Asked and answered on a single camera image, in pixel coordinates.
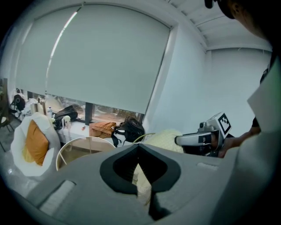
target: white fabric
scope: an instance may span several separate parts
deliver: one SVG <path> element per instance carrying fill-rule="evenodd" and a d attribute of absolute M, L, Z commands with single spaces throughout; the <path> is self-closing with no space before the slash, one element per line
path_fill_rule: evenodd
<path fill-rule="evenodd" d="M 176 130 L 165 130 L 153 135 L 150 139 L 146 140 L 144 143 L 162 149 L 167 149 L 173 152 L 183 153 L 184 152 L 183 147 L 175 143 L 175 137 L 181 135 L 182 134 Z"/>
<path fill-rule="evenodd" d="M 28 132 L 29 123 L 31 120 L 37 124 L 42 133 L 47 137 L 49 141 L 49 146 L 55 146 L 49 149 L 45 155 L 43 165 L 39 166 L 36 162 L 28 163 L 24 160 L 22 156 L 22 151 L 25 146 L 26 135 Z M 51 137 L 50 132 L 56 135 L 56 139 L 48 138 Z M 60 144 L 58 140 L 58 135 L 54 130 L 49 119 L 38 112 L 34 113 L 32 116 L 26 116 L 21 125 L 18 126 L 14 131 L 14 140 L 11 144 L 11 153 L 14 159 L 14 164 L 19 170 L 27 177 L 37 177 L 43 175 L 50 167 L 55 170 L 55 157 L 60 149 Z"/>
<path fill-rule="evenodd" d="M 25 116 L 31 116 L 32 111 L 31 111 L 31 105 L 37 103 L 38 101 L 34 98 L 30 98 L 25 102 L 25 108 L 22 110 L 22 113 Z"/>
<path fill-rule="evenodd" d="M 70 7 L 37 19 L 22 36 L 16 87 L 45 94 L 46 73 L 54 44 L 78 7 Z"/>
<path fill-rule="evenodd" d="M 168 36 L 168 27 L 134 10 L 85 5 L 61 36 L 47 92 L 145 113 Z"/>
<path fill-rule="evenodd" d="M 6 117 L 2 117 L 2 119 L 1 119 L 1 123 L 4 123 L 6 120 L 7 120 L 7 118 L 6 118 Z"/>

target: black backpack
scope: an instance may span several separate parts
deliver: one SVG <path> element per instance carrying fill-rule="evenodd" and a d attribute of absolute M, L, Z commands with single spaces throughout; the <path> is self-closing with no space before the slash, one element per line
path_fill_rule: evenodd
<path fill-rule="evenodd" d="M 25 108 L 25 100 L 19 95 L 19 94 L 16 94 L 14 96 L 14 100 L 12 101 L 11 105 L 10 105 L 10 112 L 11 113 L 17 113 L 19 111 L 22 111 L 23 109 Z"/>
<path fill-rule="evenodd" d="M 75 120 L 78 116 L 78 113 L 76 111 L 76 109 L 70 105 L 66 108 L 64 108 L 63 110 L 59 111 L 55 116 L 54 116 L 54 119 L 55 119 L 55 122 L 54 124 L 56 125 L 55 129 L 56 130 L 59 130 L 62 128 L 62 118 L 64 116 L 69 116 L 70 117 L 70 120 Z"/>
<path fill-rule="evenodd" d="M 118 138 L 115 137 L 115 134 L 121 134 L 125 136 L 125 141 L 134 142 L 137 138 L 145 134 L 144 127 L 141 125 L 139 121 L 135 118 L 128 116 L 123 123 L 120 124 L 119 127 L 115 128 L 115 131 L 112 133 L 112 139 L 114 146 L 118 145 Z"/>

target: table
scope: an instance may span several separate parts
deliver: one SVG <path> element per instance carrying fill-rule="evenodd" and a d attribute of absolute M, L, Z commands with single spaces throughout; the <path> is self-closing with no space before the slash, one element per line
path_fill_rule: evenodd
<path fill-rule="evenodd" d="M 85 123 L 81 123 L 78 121 L 72 121 L 71 122 L 71 128 L 70 130 L 64 128 L 57 130 L 58 137 L 60 138 L 60 142 L 67 143 L 70 140 L 81 138 L 81 137 L 88 137 L 89 136 L 89 126 L 85 125 Z M 131 145 L 131 142 L 125 142 L 125 136 L 120 134 L 115 134 L 115 136 L 122 141 L 122 143 L 118 143 L 118 147 L 122 147 L 124 145 Z M 113 144 L 112 138 L 104 138 L 104 140 L 110 142 Z"/>
<path fill-rule="evenodd" d="M 76 138 L 66 143 L 58 152 L 56 159 L 57 171 L 68 163 L 93 153 L 109 152 L 115 147 L 110 142 L 96 137 Z"/>

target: window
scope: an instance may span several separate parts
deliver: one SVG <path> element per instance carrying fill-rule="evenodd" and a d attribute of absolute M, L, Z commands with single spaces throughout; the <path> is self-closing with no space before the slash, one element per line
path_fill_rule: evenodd
<path fill-rule="evenodd" d="M 104 121 L 104 122 L 116 122 L 120 124 L 124 122 L 127 116 L 132 116 L 141 122 L 143 114 L 130 112 L 122 109 L 116 109 L 112 107 L 94 105 L 92 110 L 92 121 Z"/>
<path fill-rule="evenodd" d="M 86 5 L 53 48 L 46 91 L 82 100 L 86 106 L 98 104 L 145 114 L 168 37 L 169 27 L 137 11 Z M 94 117 L 104 117 L 100 108 L 95 109 L 99 115 Z M 92 112 L 92 108 L 86 110 L 87 119 Z M 117 113 L 115 109 L 106 110 L 110 119 L 116 119 L 118 115 L 113 113 Z"/>
<path fill-rule="evenodd" d="M 46 107 L 50 106 L 54 113 L 59 112 L 65 107 L 73 105 L 78 113 L 78 119 L 85 121 L 86 124 L 89 122 L 116 122 L 116 124 L 119 125 L 120 123 L 124 122 L 127 116 L 132 116 L 140 122 L 142 122 L 142 119 L 144 117 L 144 114 L 141 113 L 116 109 L 103 105 L 86 104 L 83 101 L 50 94 L 43 96 L 40 94 L 28 92 L 28 96 L 35 99 L 45 99 Z M 90 111 L 92 112 L 89 119 L 86 119 L 86 105 L 90 107 Z"/>
<path fill-rule="evenodd" d="M 33 98 L 44 98 L 46 100 L 46 107 L 51 107 L 54 113 L 61 111 L 62 109 L 73 105 L 78 113 L 78 119 L 85 120 L 85 105 L 86 103 L 79 100 L 74 100 L 71 98 L 64 98 L 59 96 L 54 96 L 47 94 L 42 96 L 36 93 L 33 93 Z"/>

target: cushion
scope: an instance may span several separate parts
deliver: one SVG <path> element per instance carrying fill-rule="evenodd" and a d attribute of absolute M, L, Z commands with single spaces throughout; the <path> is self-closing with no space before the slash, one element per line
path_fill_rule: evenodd
<path fill-rule="evenodd" d="M 57 156 L 56 153 L 54 153 L 54 148 L 51 148 L 47 151 L 47 154 L 45 156 L 45 160 L 43 162 L 42 166 L 37 165 L 37 163 L 34 161 L 32 163 L 26 162 L 23 157 L 22 153 L 16 154 L 13 153 L 14 158 L 14 164 L 17 168 L 26 176 L 26 177 L 33 177 L 32 179 L 40 180 L 40 178 L 35 178 L 42 176 L 48 169 L 51 169 L 55 171 L 56 166 L 52 164 L 53 156 Z"/>
<path fill-rule="evenodd" d="M 167 149 L 173 152 L 183 153 L 184 149 L 182 146 L 175 143 L 175 137 L 181 136 L 182 134 L 176 130 L 165 130 L 160 133 L 153 135 L 151 138 L 146 140 L 144 143 L 153 145 L 162 149 Z"/>
<path fill-rule="evenodd" d="M 42 166 L 49 142 L 34 120 L 30 121 L 25 145 L 35 162 Z"/>
<path fill-rule="evenodd" d="M 32 163 L 32 162 L 35 161 L 34 158 L 31 156 L 31 154 L 29 153 L 29 151 L 28 151 L 26 145 L 25 145 L 25 147 L 24 147 L 24 149 L 23 149 L 23 151 L 22 151 L 22 157 L 23 157 L 24 160 L 25 160 L 26 162 L 28 162 L 28 163 Z"/>
<path fill-rule="evenodd" d="M 42 131 L 43 134 L 46 135 L 46 133 L 48 132 L 48 129 L 50 127 L 53 127 L 53 125 L 50 123 L 49 119 L 47 116 L 42 115 L 39 112 L 34 113 L 31 116 L 26 116 L 22 123 L 21 123 L 21 129 L 23 131 L 23 133 L 25 134 L 25 136 L 27 136 L 27 132 L 28 132 L 28 128 L 29 128 L 29 124 L 30 121 L 34 120 L 35 123 L 37 124 L 37 126 L 39 127 L 39 129 Z"/>

